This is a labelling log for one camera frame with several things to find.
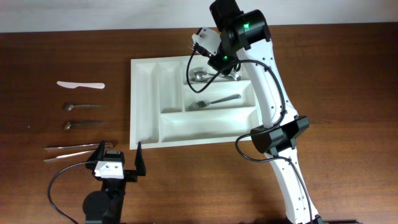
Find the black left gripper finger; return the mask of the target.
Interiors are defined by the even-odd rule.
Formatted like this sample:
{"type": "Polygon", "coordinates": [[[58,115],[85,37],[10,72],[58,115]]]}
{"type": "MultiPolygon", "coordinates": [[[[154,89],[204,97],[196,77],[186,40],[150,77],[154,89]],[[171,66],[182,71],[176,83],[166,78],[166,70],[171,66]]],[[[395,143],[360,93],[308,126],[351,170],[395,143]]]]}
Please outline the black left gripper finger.
{"type": "Polygon", "coordinates": [[[144,163],[144,158],[142,155],[141,142],[137,143],[136,157],[135,157],[134,165],[136,167],[136,175],[137,176],[146,176],[146,165],[144,163]]]}
{"type": "Polygon", "coordinates": [[[87,161],[88,162],[101,161],[104,156],[105,146],[106,146],[106,141],[101,141],[99,146],[95,149],[95,151],[91,154],[91,156],[88,158],[87,161]]]}

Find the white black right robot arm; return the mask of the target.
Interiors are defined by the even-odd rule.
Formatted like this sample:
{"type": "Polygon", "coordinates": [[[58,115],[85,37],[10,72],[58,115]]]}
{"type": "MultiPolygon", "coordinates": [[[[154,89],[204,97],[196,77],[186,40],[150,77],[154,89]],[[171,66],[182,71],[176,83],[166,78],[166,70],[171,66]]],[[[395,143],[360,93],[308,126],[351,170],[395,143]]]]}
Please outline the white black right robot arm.
{"type": "Polygon", "coordinates": [[[277,178],[284,198],[287,223],[323,223],[312,203],[300,171],[297,138],[309,127],[283,86],[274,59],[271,33],[259,10],[243,12],[236,1],[215,0],[210,12],[217,30],[200,29],[192,39],[193,50],[208,57],[217,75],[228,75],[242,66],[259,103],[262,123],[247,134],[264,155],[277,178]]]}

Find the large metal spoon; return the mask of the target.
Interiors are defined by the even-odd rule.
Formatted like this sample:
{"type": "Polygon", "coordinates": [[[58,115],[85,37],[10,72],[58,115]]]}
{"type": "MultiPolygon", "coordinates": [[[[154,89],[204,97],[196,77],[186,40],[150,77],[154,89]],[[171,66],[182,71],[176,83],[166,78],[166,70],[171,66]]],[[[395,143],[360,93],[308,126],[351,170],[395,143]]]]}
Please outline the large metal spoon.
{"type": "MultiPolygon", "coordinates": [[[[190,83],[191,84],[194,84],[194,83],[208,83],[211,79],[212,79],[212,77],[210,78],[210,79],[208,79],[208,80],[205,80],[204,82],[195,82],[193,79],[194,79],[194,73],[195,72],[205,72],[205,73],[209,73],[209,72],[207,72],[206,70],[205,70],[205,68],[203,68],[203,67],[195,67],[195,68],[192,68],[192,69],[190,69],[189,70],[189,72],[188,72],[188,79],[189,79],[189,81],[190,81],[190,83]]],[[[225,79],[225,78],[218,78],[218,76],[215,78],[215,80],[214,80],[214,82],[227,82],[227,81],[232,81],[232,80],[227,80],[227,79],[225,79]]]]}

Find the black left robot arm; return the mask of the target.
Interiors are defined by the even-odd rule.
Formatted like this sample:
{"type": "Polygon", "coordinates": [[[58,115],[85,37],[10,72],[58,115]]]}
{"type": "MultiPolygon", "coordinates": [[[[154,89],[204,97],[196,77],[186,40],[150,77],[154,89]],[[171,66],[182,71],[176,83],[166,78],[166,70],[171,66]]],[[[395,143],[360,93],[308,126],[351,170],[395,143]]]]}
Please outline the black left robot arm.
{"type": "Polygon", "coordinates": [[[141,143],[137,144],[134,170],[124,169],[123,152],[106,151],[105,145],[101,141],[85,165],[102,182],[101,189],[88,194],[83,201],[86,223],[120,223],[126,184],[146,175],[141,143]]]}

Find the metal fork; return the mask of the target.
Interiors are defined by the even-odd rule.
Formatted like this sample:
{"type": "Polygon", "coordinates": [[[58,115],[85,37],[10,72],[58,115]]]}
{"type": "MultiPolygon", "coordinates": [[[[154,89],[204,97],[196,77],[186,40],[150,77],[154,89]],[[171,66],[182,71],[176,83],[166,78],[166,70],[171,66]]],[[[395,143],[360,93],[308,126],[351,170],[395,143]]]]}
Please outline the metal fork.
{"type": "Polygon", "coordinates": [[[197,47],[196,47],[196,43],[190,43],[190,44],[188,45],[188,48],[191,49],[191,50],[196,50],[196,51],[198,51],[198,50],[197,50],[197,47]]]}
{"type": "Polygon", "coordinates": [[[201,100],[201,101],[192,103],[188,107],[188,110],[189,111],[197,111],[197,110],[203,109],[203,108],[213,105],[213,104],[222,103],[222,102],[229,101],[229,100],[237,100],[240,98],[241,98],[240,94],[233,94],[233,95],[230,95],[230,96],[227,96],[227,97],[215,100],[215,101],[201,100]]]}

